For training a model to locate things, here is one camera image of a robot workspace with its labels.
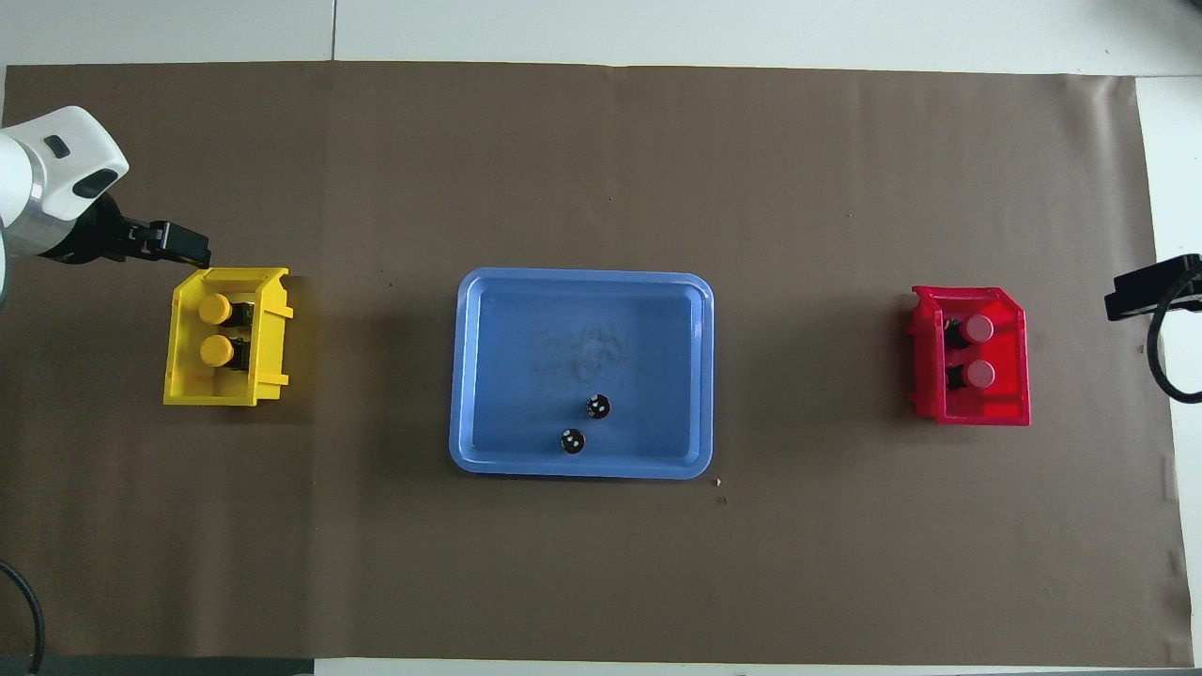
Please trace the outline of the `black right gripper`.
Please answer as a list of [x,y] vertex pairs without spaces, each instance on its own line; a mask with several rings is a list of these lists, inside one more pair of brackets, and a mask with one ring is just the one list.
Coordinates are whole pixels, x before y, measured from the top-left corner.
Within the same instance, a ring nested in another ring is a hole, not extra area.
[[1201,312],[1201,256],[1183,256],[1183,269],[1176,278],[1176,257],[1126,272],[1113,278],[1113,287],[1103,296],[1103,309],[1111,322],[1150,314],[1170,290],[1170,312]]

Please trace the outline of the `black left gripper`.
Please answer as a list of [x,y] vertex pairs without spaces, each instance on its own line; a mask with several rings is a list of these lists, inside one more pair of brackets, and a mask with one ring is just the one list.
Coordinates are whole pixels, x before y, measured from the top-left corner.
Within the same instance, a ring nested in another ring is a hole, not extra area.
[[206,235],[179,223],[142,223],[125,217],[117,198],[99,196],[76,220],[61,242],[61,262],[90,263],[99,257],[124,262],[126,257],[166,260],[210,269],[212,251]]

